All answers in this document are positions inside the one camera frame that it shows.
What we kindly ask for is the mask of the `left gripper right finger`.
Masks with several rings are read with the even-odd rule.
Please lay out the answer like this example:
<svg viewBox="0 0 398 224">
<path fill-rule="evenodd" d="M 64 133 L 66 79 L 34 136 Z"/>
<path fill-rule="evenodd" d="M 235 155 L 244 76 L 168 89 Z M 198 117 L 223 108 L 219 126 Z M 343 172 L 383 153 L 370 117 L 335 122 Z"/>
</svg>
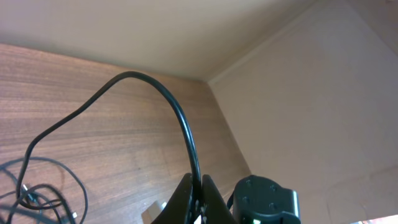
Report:
<svg viewBox="0 0 398 224">
<path fill-rule="evenodd" d="M 202 177 L 201 222 L 204 224 L 236 224 L 215 183 L 207 174 Z"/>
</svg>

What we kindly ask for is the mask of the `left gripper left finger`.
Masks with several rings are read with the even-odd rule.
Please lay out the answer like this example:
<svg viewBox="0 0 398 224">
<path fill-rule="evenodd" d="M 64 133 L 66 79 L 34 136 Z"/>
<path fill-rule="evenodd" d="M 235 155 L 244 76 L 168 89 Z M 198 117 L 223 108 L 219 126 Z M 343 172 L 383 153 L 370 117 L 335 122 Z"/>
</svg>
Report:
<svg viewBox="0 0 398 224">
<path fill-rule="evenodd" d="M 187 173 L 152 224 L 189 224 L 192 217 L 192 202 L 192 174 Z"/>
</svg>

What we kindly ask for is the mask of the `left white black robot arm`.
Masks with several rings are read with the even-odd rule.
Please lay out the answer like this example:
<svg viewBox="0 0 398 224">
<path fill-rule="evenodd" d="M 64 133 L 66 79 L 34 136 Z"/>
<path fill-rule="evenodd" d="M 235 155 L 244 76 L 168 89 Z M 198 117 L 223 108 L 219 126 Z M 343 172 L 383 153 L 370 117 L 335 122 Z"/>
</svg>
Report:
<svg viewBox="0 0 398 224">
<path fill-rule="evenodd" d="M 209 175 L 196 192 L 187 173 L 152 223 L 189 224 L 198 218 L 206 224 L 301 224 L 297 192 L 257 175 L 241 179 L 225 202 Z"/>
</svg>

